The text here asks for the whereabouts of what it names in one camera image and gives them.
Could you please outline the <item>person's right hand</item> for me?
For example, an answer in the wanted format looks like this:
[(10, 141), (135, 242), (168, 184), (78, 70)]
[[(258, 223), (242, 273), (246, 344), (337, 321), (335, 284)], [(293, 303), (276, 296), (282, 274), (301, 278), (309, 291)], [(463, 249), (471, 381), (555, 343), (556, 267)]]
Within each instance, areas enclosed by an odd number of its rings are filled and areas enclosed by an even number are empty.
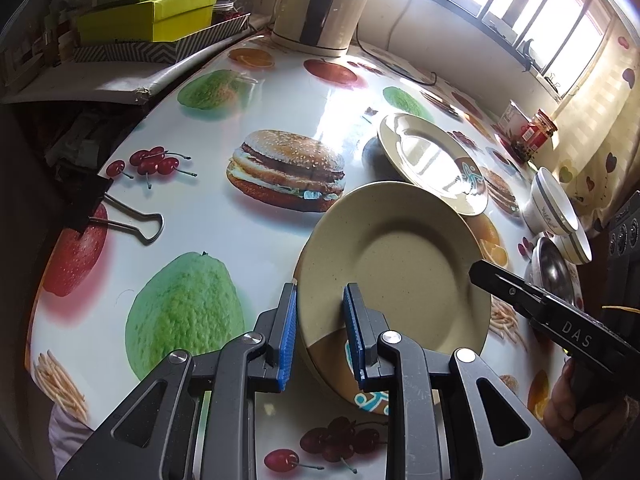
[(608, 457), (623, 442), (634, 418), (629, 401), (622, 396), (588, 405), (570, 386), (574, 368), (574, 359), (564, 363), (544, 409), (542, 424), (577, 466), (587, 467)]

